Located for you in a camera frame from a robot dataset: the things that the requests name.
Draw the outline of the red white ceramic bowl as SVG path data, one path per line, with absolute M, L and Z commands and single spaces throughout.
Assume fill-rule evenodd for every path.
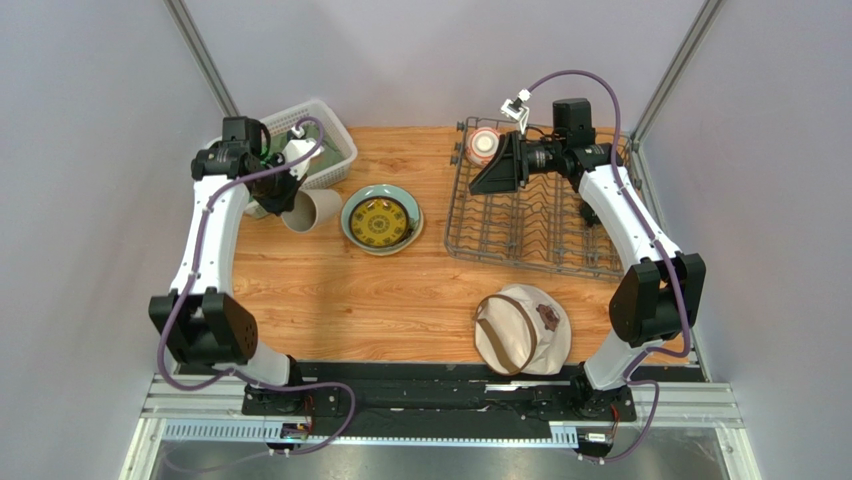
M 464 154 L 466 159 L 478 167 L 485 167 L 495 156 L 500 133 L 490 127 L 473 130 L 467 137 Z

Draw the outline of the beige ceramic cup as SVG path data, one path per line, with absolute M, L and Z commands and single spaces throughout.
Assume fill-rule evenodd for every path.
M 342 206 L 342 198 L 334 190 L 300 190 L 295 196 L 293 209 L 283 212 L 280 218 L 288 229 L 303 234 L 332 220 Z

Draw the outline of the light green flower plate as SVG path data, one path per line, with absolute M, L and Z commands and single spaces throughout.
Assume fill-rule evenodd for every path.
M 349 220 L 350 214 L 358 203 L 367 198 L 376 196 L 390 197 L 397 200 L 408 211 L 410 220 L 416 220 L 419 218 L 419 211 L 421 208 L 415 198 L 407 190 L 390 184 L 374 184 L 362 187 L 347 199 L 341 211 L 341 219 L 347 217 Z

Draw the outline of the yellow patterned black-rim plate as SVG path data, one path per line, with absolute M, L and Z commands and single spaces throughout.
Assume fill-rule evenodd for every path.
M 348 227 L 355 241 L 369 248 L 389 248 L 401 243 L 412 230 L 405 207 L 390 197 L 376 196 L 358 203 Z

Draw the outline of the dark green mug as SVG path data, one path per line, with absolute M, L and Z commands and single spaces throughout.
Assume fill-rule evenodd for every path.
M 595 226 L 602 224 L 602 222 L 601 222 L 599 216 L 597 215 L 597 213 L 595 212 L 595 210 L 586 201 L 582 201 L 580 203 L 578 213 L 579 213 L 580 217 L 582 218 L 582 220 L 584 221 L 587 228 L 594 228 Z

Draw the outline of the cream bird plate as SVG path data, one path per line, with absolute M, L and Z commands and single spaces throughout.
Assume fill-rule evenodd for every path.
M 390 256 L 390 255 L 394 255 L 396 253 L 399 253 L 402 250 L 409 247 L 410 245 L 412 245 L 420 237 L 422 231 L 425 228 L 426 216 L 425 216 L 425 213 L 422 210 L 420 210 L 419 211 L 419 218 L 416 219 L 416 220 L 410 221 L 410 224 L 414 227 L 414 229 L 410 232 L 410 234 L 401 243 L 398 243 L 398 244 L 393 245 L 393 246 L 381 247 L 381 248 L 369 247 L 369 246 L 365 246 L 365 245 L 362 245 L 361 243 L 359 243 L 356 240 L 356 237 L 354 236 L 354 234 L 352 233 L 352 231 L 349 227 L 347 217 L 342 218 L 341 221 L 340 221 L 340 224 L 341 224 L 341 229 L 342 229 L 344 235 L 356 247 L 360 248 L 361 250 L 365 251 L 366 253 L 368 253 L 370 255 L 383 257 L 383 256 Z

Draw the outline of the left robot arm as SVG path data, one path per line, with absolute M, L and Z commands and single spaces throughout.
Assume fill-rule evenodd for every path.
M 278 151 L 259 120 L 226 117 L 221 137 L 190 164 L 193 214 L 183 258 L 165 295 L 149 301 L 160 333 L 157 367 L 180 391 L 204 389 L 225 376 L 272 390 L 292 390 L 294 360 L 259 338 L 254 316 L 233 297 L 233 263 L 239 225 L 249 200 L 273 214 L 289 212 L 320 138 L 298 120 Z

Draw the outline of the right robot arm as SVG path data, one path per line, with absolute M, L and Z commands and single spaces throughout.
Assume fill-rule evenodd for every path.
M 553 128 L 537 140 L 526 135 L 529 110 L 521 98 L 505 101 L 501 112 L 517 127 L 501 135 L 470 193 L 514 193 L 531 175 L 556 172 L 604 227 L 625 269 L 608 307 L 611 331 L 572 382 L 573 409 L 594 418 L 618 400 L 641 361 L 662 352 L 664 342 L 682 337 L 677 354 L 688 353 L 706 265 L 699 254 L 683 253 L 651 217 L 616 142 L 597 142 L 588 100 L 554 102 Z

